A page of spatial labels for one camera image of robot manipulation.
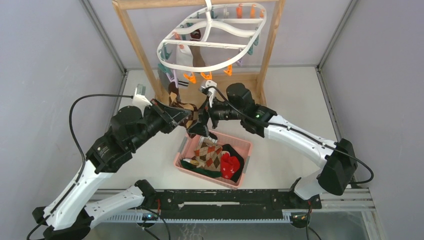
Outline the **red christmas sock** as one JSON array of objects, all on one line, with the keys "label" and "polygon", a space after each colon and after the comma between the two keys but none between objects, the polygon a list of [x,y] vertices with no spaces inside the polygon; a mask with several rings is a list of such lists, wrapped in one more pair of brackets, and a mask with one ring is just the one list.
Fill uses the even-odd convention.
[{"label": "red christmas sock", "polygon": [[236,172],[240,169],[240,162],[236,156],[230,155],[229,152],[224,153],[220,159],[220,172],[224,179],[233,182],[238,181]]}]

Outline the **white round clip hanger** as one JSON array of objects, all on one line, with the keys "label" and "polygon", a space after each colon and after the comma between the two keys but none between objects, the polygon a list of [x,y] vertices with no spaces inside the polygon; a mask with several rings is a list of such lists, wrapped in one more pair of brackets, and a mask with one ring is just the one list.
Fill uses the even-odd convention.
[{"label": "white round clip hanger", "polygon": [[[212,4],[187,16],[159,43],[156,55],[159,63],[167,67],[169,78],[176,70],[190,71],[184,75],[191,83],[195,74],[211,74],[223,71],[230,76],[233,65],[241,66],[245,56],[251,56],[260,43],[261,31],[267,21],[266,8],[256,2]],[[191,41],[190,34],[199,29],[200,41]],[[200,46],[205,67],[190,67],[176,64],[178,45]]]}]

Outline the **pink plastic basket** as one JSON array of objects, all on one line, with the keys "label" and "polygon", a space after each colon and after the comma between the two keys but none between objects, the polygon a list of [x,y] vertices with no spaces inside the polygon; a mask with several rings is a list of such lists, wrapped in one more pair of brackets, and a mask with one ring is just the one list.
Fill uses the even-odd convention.
[{"label": "pink plastic basket", "polygon": [[245,172],[247,169],[247,165],[249,162],[249,157],[251,155],[251,151],[253,148],[253,145],[251,142],[237,138],[237,137],[233,137],[227,134],[223,134],[220,132],[216,132],[216,131],[210,131],[210,133],[213,133],[217,136],[218,141],[215,142],[218,145],[225,145],[225,144],[229,144],[231,145],[243,158],[244,158],[244,168],[241,174],[240,179],[238,180],[238,182],[233,182],[231,180],[228,179],[224,179],[223,177],[218,177],[218,178],[210,178],[204,175],[201,175],[199,173],[195,173],[193,171],[184,169],[181,164],[180,164],[180,160],[182,159],[192,159],[193,162],[192,164],[195,164],[195,154],[194,154],[194,150],[197,147],[197,145],[199,144],[200,138],[202,136],[200,135],[195,135],[193,137],[190,136],[186,136],[182,142],[181,148],[178,151],[175,159],[174,159],[174,166],[181,172],[186,173],[188,175],[192,175],[195,176],[197,178],[200,179],[204,179],[206,181],[236,190],[238,189],[244,180],[245,177]]}]

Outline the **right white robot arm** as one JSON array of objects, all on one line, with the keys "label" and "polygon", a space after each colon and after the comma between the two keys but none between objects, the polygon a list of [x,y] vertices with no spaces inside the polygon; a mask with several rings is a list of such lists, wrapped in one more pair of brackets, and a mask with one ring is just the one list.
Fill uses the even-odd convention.
[{"label": "right white robot arm", "polygon": [[206,99],[198,109],[198,119],[188,128],[189,134],[208,137],[208,123],[216,128],[220,121],[239,121],[249,133],[287,145],[309,158],[319,169],[298,178],[291,187],[289,203],[302,208],[313,196],[344,194],[358,168],[353,145],[346,139],[338,142],[314,135],[286,120],[276,111],[255,103],[252,93],[242,83],[233,83],[226,95],[212,80],[199,89]]}]

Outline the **dark brown argyle sock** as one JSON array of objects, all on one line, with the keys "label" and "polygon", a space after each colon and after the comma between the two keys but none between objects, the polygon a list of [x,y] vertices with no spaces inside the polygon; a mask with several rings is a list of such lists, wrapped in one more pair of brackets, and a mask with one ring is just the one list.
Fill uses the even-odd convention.
[{"label": "dark brown argyle sock", "polygon": [[183,103],[180,99],[180,93],[175,82],[168,85],[168,103],[170,107],[190,110],[188,116],[180,125],[187,130],[198,120],[198,107],[192,103]]}]

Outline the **dark green sock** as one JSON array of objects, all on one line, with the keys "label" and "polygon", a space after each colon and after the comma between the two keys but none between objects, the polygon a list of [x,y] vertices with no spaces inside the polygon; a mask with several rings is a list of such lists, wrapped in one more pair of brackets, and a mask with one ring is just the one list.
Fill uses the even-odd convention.
[{"label": "dark green sock", "polygon": [[201,174],[209,178],[216,179],[222,176],[222,173],[220,171],[213,171],[213,170],[201,168],[198,165],[193,164],[192,163],[193,161],[194,161],[193,159],[184,158],[180,160],[180,165],[186,170]]}]

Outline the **black white striped sock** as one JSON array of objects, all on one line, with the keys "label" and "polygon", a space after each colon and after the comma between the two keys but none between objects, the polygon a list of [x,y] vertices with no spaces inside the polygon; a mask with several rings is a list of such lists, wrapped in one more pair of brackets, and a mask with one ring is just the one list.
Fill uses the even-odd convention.
[{"label": "black white striped sock", "polygon": [[218,137],[212,132],[209,133],[207,139],[214,143],[218,141]]}]

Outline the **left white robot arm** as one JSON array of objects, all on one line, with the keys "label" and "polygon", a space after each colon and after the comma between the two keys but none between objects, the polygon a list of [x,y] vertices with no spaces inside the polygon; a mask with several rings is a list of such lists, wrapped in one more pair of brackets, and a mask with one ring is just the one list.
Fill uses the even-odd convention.
[{"label": "left white robot arm", "polygon": [[145,109],[121,108],[110,120],[108,131],[84,155],[77,174],[48,206],[37,207],[33,217],[46,228],[46,240],[81,240],[99,223],[124,210],[153,207],[157,196],[147,180],[109,198],[91,197],[133,154],[157,133],[168,134],[191,115],[190,110],[170,107],[155,99]]}]

